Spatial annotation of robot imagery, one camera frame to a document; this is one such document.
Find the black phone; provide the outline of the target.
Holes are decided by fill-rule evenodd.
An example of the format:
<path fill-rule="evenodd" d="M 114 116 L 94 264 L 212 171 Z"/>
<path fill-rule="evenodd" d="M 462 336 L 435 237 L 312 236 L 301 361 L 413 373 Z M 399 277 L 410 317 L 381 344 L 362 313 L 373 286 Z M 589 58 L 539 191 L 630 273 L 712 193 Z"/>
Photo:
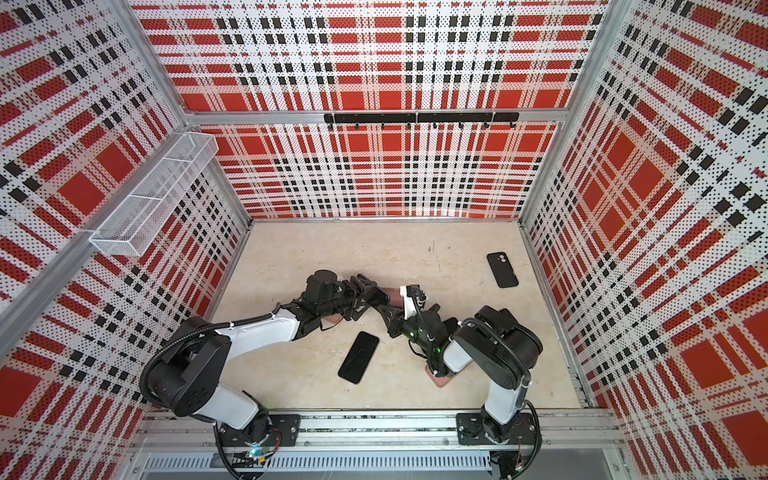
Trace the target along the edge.
<path fill-rule="evenodd" d="M 337 375 L 352 384 L 359 384 L 378 344 L 378 337 L 367 332 L 360 332 L 352 343 Z"/>

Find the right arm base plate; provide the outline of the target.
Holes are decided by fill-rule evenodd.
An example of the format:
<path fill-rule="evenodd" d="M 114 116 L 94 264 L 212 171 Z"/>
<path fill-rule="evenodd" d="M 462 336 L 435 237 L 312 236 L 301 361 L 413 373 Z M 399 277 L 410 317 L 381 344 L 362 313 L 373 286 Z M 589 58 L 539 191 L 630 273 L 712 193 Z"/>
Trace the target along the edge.
<path fill-rule="evenodd" d="M 456 430 L 461 445 L 533 445 L 538 437 L 533 415 L 516 413 L 511 420 L 500 424 L 485 411 L 459 413 Z"/>

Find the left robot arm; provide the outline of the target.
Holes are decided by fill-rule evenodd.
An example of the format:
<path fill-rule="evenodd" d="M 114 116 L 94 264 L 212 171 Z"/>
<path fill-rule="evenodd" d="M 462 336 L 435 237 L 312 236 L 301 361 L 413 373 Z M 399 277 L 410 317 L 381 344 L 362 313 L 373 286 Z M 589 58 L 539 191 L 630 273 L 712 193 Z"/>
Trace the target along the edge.
<path fill-rule="evenodd" d="M 212 423 L 216 433 L 227 427 L 247 443 L 261 443 L 274 430 L 268 409 L 252 395 L 222 383 L 227 363 L 266 346 L 301 339 L 320 329 L 325 318 L 356 321 L 374 309 L 391 320 L 394 315 L 386 309 L 403 307 L 403 300 L 391 295 L 362 274 L 340 280 L 332 271 L 318 270 L 307 278 L 298 298 L 269 313 L 221 323 L 191 317 L 145 365 L 141 394 L 178 417 Z"/>

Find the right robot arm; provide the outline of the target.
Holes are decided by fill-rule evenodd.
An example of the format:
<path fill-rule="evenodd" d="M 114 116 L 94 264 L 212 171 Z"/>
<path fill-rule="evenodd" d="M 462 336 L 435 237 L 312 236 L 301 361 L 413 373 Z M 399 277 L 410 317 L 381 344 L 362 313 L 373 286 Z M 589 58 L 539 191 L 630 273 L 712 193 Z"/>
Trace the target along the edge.
<path fill-rule="evenodd" d="M 366 303 L 384 320 L 390 337 L 408 340 L 425 360 L 435 382 L 450 380 L 468 365 L 477 365 L 489 378 L 489 391 L 480 410 L 479 425 L 464 433 L 509 443 L 532 414 L 524 414 L 532 369 L 543 352 L 541 340 L 507 309 L 482 307 L 463 321 L 442 320 L 440 306 L 426 306 L 427 296 L 415 285 L 376 288 Z"/>

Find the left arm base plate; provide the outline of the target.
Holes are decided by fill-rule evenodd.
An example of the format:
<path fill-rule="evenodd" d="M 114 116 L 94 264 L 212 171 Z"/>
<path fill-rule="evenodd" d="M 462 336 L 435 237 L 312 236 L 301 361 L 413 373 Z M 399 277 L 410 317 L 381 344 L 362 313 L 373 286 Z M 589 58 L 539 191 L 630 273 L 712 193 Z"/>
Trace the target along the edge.
<path fill-rule="evenodd" d="M 226 423 L 217 426 L 224 447 L 292 447 L 296 444 L 301 416 L 297 414 L 257 415 L 244 429 Z"/>

